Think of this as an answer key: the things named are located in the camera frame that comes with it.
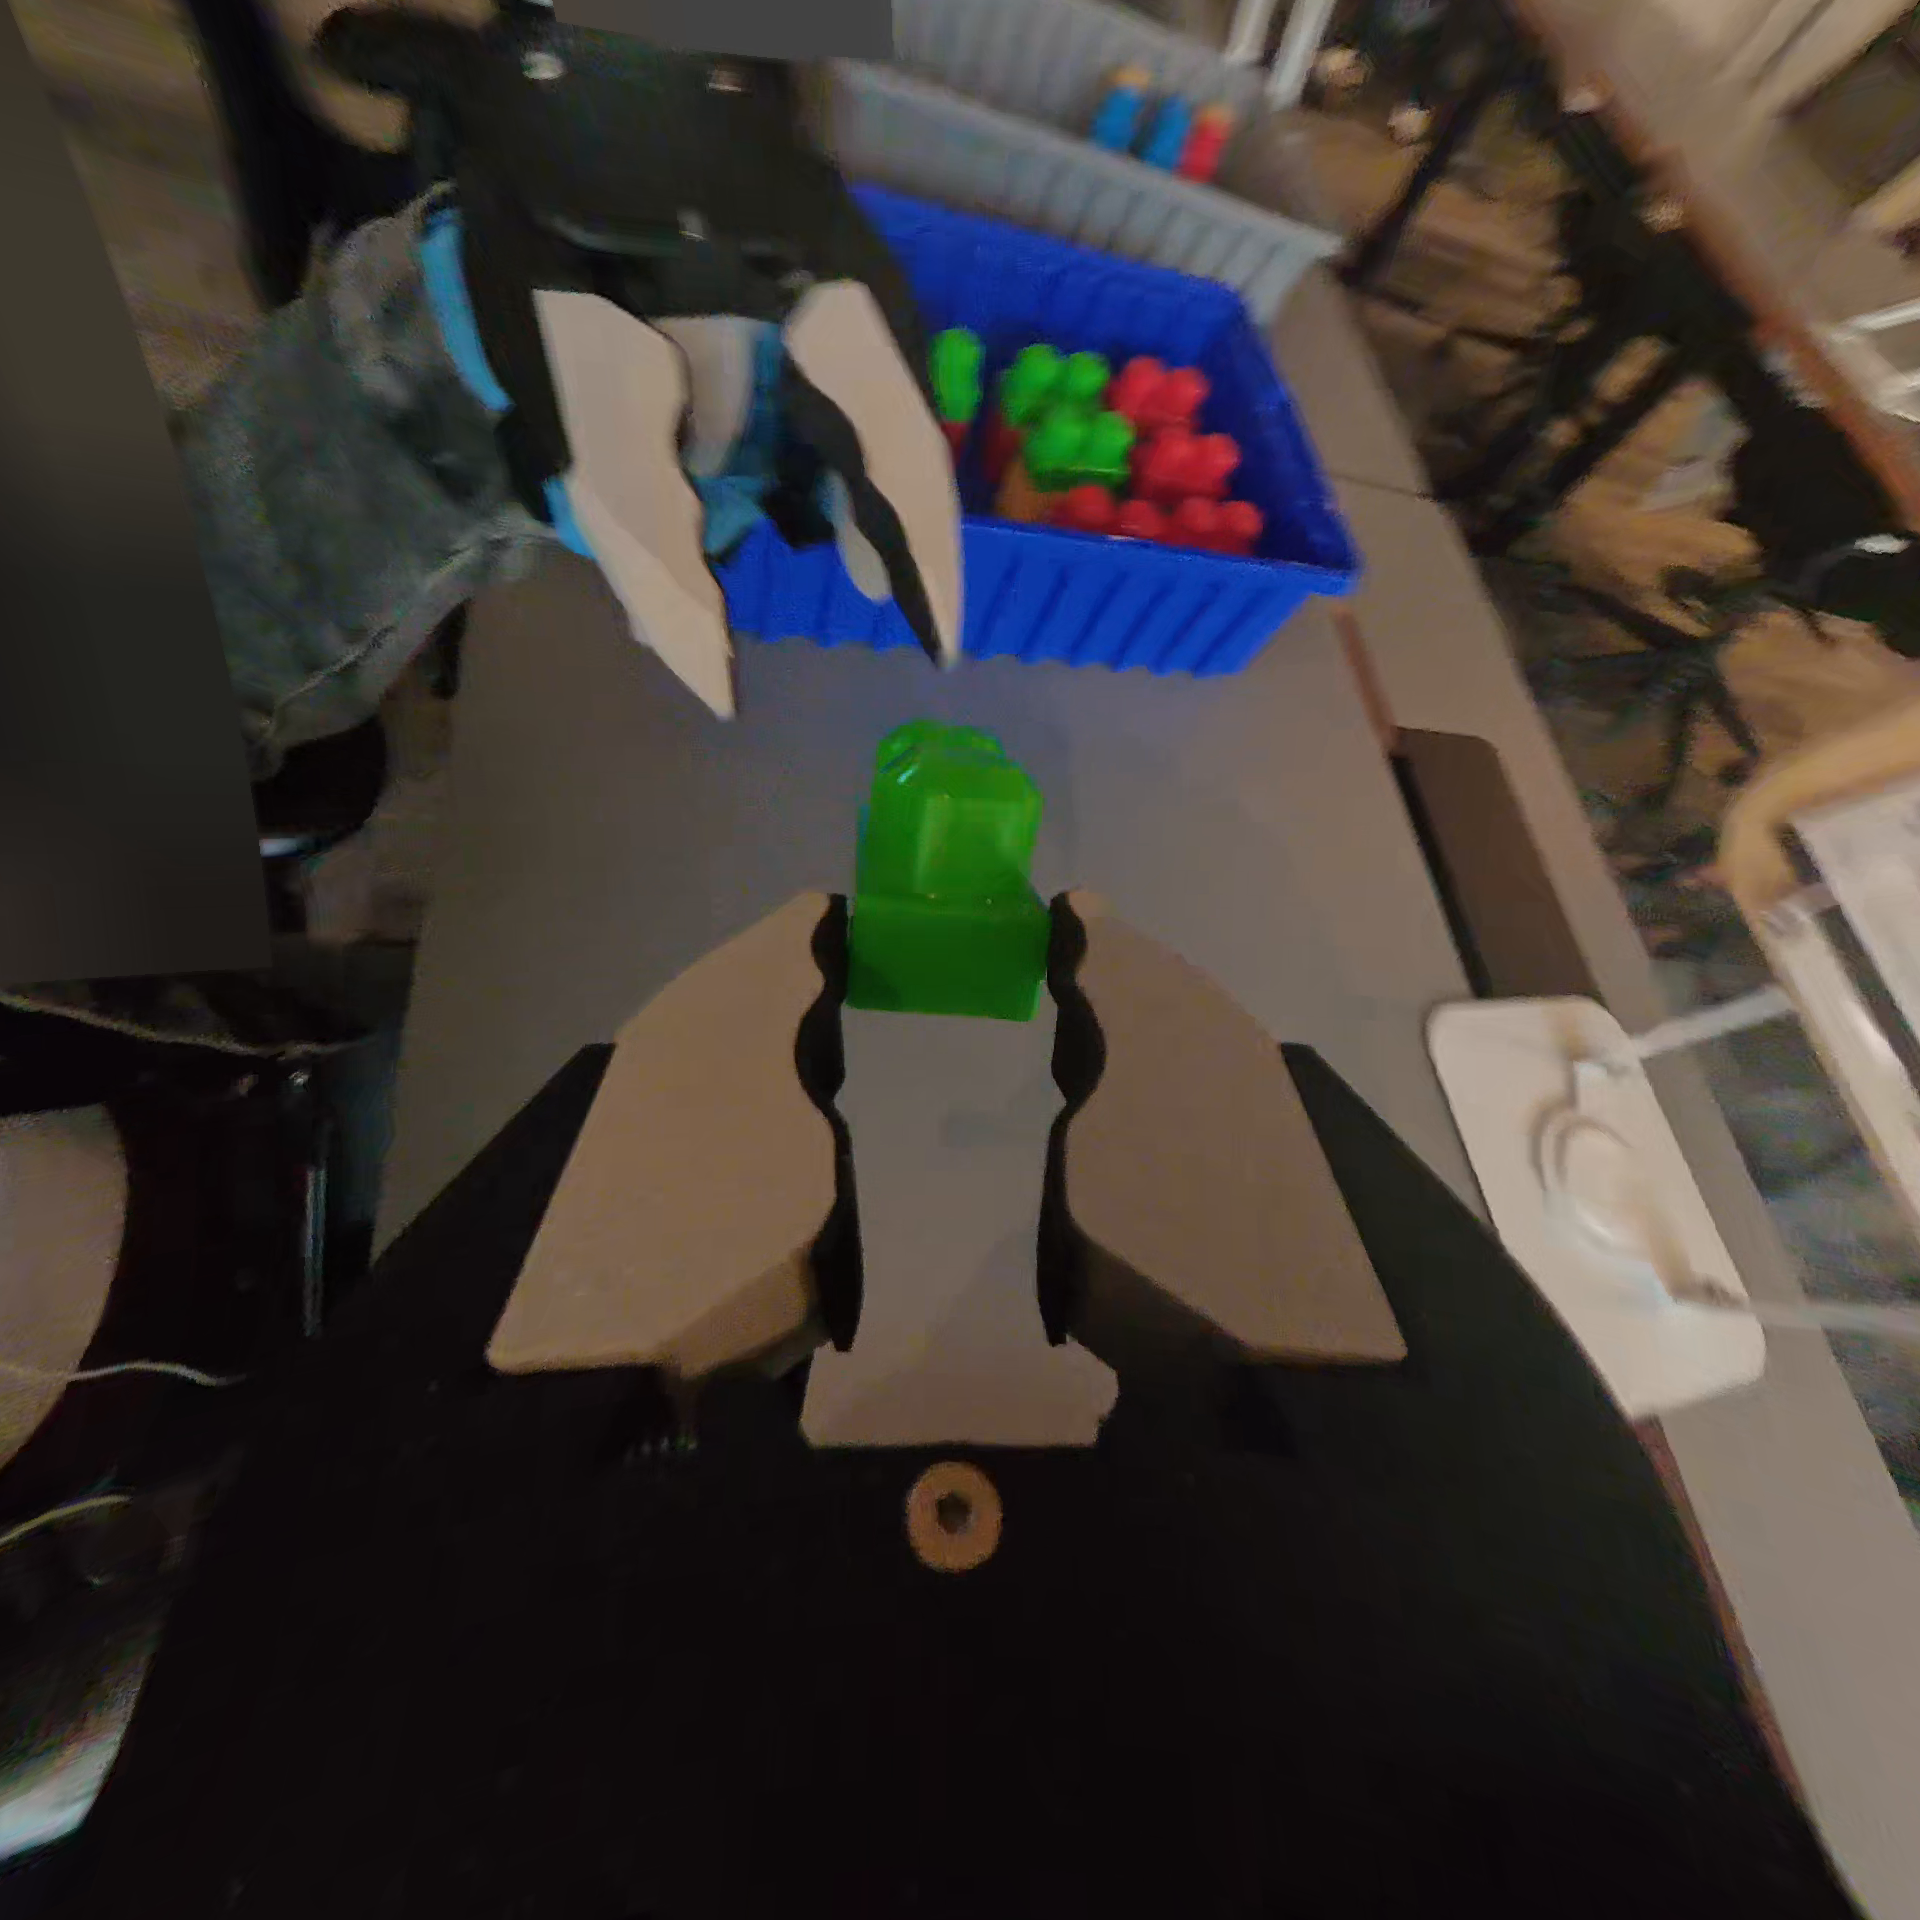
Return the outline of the pile of mega blocks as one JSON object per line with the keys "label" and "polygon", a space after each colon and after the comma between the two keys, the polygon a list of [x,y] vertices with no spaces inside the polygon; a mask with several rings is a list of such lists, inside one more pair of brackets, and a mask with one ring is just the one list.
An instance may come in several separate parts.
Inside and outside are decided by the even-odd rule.
{"label": "pile of mega blocks", "polygon": [[931,337],[935,414],[988,516],[1093,541],[1252,560],[1261,510],[1240,499],[1243,447],[1200,423],[1208,379],[1189,363],[1029,342],[988,379],[984,338]]}

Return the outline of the white lamp base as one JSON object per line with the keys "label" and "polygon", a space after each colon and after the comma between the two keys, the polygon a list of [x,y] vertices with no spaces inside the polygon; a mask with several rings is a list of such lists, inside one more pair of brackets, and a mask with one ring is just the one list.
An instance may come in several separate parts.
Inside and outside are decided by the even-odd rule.
{"label": "white lamp base", "polygon": [[1822,1333],[1754,1301],[1648,1077],[1648,1060],[1789,1017],[1779,987],[1642,1033],[1596,1000],[1439,1007],[1428,1053],[1491,1225],[1631,1421],[1764,1378],[1766,1333]]}

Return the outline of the grey denim clothing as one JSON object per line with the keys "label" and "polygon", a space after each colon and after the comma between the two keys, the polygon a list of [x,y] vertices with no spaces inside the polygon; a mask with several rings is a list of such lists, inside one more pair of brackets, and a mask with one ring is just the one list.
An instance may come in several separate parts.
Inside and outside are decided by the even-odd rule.
{"label": "grey denim clothing", "polygon": [[370,723],[443,621],[559,545],[472,387],[451,190],[335,237],[175,421],[255,784]]}

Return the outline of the blue plastic bin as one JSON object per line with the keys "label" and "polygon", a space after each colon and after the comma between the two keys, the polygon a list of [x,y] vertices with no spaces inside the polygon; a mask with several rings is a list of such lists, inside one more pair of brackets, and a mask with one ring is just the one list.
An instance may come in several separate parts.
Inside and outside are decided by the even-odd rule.
{"label": "blue plastic bin", "polygon": [[1029,342],[1152,356],[1211,387],[1200,423],[1243,447],[1240,499],[1264,516],[1252,560],[1093,541],[988,516],[963,478],[963,656],[1222,677],[1310,595],[1345,595],[1361,553],[1310,435],[1235,289],[1000,218],[855,185],[930,334],[970,327],[988,379]]}

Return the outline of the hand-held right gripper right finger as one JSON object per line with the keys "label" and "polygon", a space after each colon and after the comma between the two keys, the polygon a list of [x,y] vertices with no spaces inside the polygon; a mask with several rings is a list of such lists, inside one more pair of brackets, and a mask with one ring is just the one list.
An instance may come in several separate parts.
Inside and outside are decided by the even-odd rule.
{"label": "hand-held right gripper right finger", "polygon": [[1047,990],[1047,1339],[1113,1368],[1403,1364],[1282,1043],[1082,891],[1049,905]]}

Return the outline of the wooden desk with black legs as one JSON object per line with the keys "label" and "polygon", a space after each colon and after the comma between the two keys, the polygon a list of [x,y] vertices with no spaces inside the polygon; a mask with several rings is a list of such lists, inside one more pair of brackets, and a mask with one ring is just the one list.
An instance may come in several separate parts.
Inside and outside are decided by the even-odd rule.
{"label": "wooden desk with black legs", "polygon": [[1918,218],[1918,171],[1888,211],[1848,211],[1789,136],[1789,110],[1895,27],[1906,4],[1512,4],[1561,89],[1601,110],[1653,194],[1832,411],[1897,516],[1918,527],[1918,429],[1881,411],[1832,327],[1918,299],[1883,233]]}

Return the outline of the black office chair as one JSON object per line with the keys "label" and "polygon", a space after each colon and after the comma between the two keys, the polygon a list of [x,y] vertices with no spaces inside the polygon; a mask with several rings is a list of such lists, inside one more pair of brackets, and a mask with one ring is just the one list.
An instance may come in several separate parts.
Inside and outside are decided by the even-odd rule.
{"label": "black office chair", "polygon": [[1579,188],[1557,208],[1572,338],[1548,351],[1516,421],[1485,444],[1471,545],[1502,556],[1678,400],[1641,513],[1713,516],[1744,576],[1807,619],[1867,626],[1918,657],[1918,510],[1848,425],[1768,352],[1754,316],[1677,230]]}

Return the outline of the grey plastic bin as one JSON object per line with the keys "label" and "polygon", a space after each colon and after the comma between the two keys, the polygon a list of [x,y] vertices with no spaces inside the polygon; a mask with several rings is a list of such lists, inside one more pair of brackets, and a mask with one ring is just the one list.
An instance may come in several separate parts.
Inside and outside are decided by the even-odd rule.
{"label": "grey plastic bin", "polygon": [[[1211,178],[1092,139],[1123,72],[1147,117],[1226,110]],[[895,4],[886,62],[829,64],[829,135],[855,183],[1222,282],[1261,325],[1345,247],[1260,72],[1112,4]]]}

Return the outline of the green mega block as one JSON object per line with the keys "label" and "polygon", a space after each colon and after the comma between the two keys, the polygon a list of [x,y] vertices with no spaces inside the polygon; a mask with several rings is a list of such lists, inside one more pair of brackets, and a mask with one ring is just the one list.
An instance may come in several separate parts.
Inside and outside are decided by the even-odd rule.
{"label": "green mega block", "polygon": [[847,905],[847,1005],[1029,1021],[1049,910],[1039,784],[980,727],[914,720],[876,747]]}

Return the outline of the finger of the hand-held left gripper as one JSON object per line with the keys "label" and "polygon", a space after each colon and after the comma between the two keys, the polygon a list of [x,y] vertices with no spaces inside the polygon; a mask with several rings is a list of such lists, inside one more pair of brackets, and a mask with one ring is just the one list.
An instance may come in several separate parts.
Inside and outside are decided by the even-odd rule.
{"label": "finger of the hand-held left gripper", "polygon": [[661,665],[717,720],[735,713],[734,632],[704,553],[704,507],[683,467],[683,351],[587,290],[536,290],[559,407],[566,499],[587,551]]}
{"label": "finger of the hand-held left gripper", "polygon": [[939,421],[865,282],[816,281],[781,325],[784,425],[816,461],[836,556],[937,668],[963,657],[963,507]]}

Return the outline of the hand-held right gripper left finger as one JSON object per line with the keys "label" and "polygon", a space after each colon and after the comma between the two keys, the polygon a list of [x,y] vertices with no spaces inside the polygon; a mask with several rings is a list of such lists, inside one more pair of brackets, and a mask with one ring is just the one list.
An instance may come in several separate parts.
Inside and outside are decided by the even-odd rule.
{"label": "hand-held right gripper left finger", "polygon": [[619,1026],[494,1320],[501,1374],[779,1365],[860,1327],[847,905],[798,894]]}

